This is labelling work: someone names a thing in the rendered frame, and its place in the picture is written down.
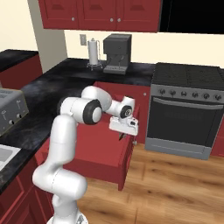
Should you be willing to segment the red cupboard beside stove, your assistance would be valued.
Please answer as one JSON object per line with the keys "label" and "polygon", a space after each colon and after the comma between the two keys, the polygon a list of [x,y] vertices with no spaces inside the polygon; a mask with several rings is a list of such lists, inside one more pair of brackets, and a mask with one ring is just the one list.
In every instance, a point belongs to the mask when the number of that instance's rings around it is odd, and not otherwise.
{"label": "red cupboard beside stove", "polygon": [[211,155],[224,158],[224,116],[213,144]]}

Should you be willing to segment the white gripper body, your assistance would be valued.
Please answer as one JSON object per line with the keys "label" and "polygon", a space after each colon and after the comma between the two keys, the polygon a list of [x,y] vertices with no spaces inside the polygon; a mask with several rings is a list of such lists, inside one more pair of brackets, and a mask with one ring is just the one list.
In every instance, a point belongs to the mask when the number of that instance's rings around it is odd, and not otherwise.
{"label": "white gripper body", "polygon": [[109,128],[113,131],[136,136],[138,134],[138,120],[133,116],[123,119],[111,116],[109,120]]}

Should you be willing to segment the red wall cupboards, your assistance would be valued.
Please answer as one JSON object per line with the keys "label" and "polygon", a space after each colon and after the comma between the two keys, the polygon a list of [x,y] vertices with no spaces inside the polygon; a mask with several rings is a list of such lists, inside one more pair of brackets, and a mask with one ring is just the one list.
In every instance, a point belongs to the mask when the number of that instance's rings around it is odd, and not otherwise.
{"label": "red wall cupboards", "polygon": [[43,27],[158,32],[162,0],[38,0]]}

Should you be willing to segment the dark grey coffee machine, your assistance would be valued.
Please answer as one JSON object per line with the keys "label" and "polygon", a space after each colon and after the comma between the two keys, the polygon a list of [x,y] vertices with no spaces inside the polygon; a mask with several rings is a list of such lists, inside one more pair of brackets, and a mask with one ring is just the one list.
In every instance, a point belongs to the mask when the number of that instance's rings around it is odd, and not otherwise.
{"label": "dark grey coffee machine", "polygon": [[103,53],[107,55],[106,74],[126,74],[130,65],[131,34],[110,34],[103,40]]}

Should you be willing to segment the pale grey sink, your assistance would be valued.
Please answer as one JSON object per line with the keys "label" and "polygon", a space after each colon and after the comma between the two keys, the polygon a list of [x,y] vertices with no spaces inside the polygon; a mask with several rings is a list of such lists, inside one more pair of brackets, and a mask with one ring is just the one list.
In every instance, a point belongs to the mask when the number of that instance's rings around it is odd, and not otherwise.
{"label": "pale grey sink", "polygon": [[20,148],[0,144],[0,171],[21,151]]}

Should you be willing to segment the black range hood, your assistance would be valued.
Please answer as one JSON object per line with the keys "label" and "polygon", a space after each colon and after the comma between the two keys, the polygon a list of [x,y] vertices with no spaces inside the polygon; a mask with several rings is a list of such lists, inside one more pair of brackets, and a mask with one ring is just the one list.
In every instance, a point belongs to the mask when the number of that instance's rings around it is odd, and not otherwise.
{"label": "black range hood", "polygon": [[224,0],[162,0],[159,31],[224,34]]}

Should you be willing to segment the red base cupboard door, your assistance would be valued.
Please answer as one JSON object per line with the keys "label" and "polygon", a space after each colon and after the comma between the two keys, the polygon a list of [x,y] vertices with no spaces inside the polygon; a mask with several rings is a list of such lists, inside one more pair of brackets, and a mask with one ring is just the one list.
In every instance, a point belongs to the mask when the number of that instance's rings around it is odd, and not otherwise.
{"label": "red base cupboard door", "polygon": [[131,96],[136,100],[136,105],[139,105],[139,130],[136,141],[140,144],[145,143],[145,135],[147,128],[150,87],[136,86],[128,84],[108,83],[96,81],[94,85],[98,88],[104,89],[111,94],[112,98],[120,101],[125,95]]}

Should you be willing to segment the grey black stove with oven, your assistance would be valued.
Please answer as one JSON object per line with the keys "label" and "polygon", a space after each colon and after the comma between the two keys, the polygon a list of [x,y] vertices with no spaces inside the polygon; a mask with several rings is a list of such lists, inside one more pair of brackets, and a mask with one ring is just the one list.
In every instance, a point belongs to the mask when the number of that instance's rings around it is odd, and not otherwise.
{"label": "grey black stove with oven", "polygon": [[219,67],[156,64],[146,150],[207,160],[223,117],[224,72]]}

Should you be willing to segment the white paper towel holder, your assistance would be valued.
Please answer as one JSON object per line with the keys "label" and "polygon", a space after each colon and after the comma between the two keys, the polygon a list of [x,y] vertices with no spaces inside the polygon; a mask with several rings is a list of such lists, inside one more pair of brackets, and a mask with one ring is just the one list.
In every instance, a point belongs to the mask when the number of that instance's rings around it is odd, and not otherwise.
{"label": "white paper towel holder", "polygon": [[100,41],[91,38],[87,42],[88,50],[88,63],[87,67],[94,70],[95,67],[102,67],[101,54],[100,54]]}

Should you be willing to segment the grey toaster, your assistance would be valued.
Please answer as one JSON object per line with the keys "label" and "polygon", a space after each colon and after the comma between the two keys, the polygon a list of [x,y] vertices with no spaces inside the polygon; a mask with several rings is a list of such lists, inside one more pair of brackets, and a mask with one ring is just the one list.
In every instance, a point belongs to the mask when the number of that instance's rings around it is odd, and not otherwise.
{"label": "grey toaster", "polygon": [[0,137],[28,113],[21,90],[0,87]]}

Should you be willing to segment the red open drawer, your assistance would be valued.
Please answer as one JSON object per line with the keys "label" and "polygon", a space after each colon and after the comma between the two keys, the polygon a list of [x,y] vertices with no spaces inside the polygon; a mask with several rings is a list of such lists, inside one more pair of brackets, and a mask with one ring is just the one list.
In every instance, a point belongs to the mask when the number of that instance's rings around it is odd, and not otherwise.
{"label": "red open drawer", "polygon": [[88,178],[118,184],[122,190],[136,136],[126,134],[119,141],[119,133],[109,128],[111,115],[103,113],[96,125],[79,124],[73,161],[63,168]]}

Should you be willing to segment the red base cupboards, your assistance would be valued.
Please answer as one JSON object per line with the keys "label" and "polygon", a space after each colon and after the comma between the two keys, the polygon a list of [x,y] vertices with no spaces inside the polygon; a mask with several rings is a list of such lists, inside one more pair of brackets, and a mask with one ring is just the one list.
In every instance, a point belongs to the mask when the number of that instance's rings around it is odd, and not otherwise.
{"label": "red base cupboards", "polygon": [[49,140],[35,151],[21,150],[0,171],[0,224],[46,224],[53,216],[52,195],[32,183],[47,156]]}

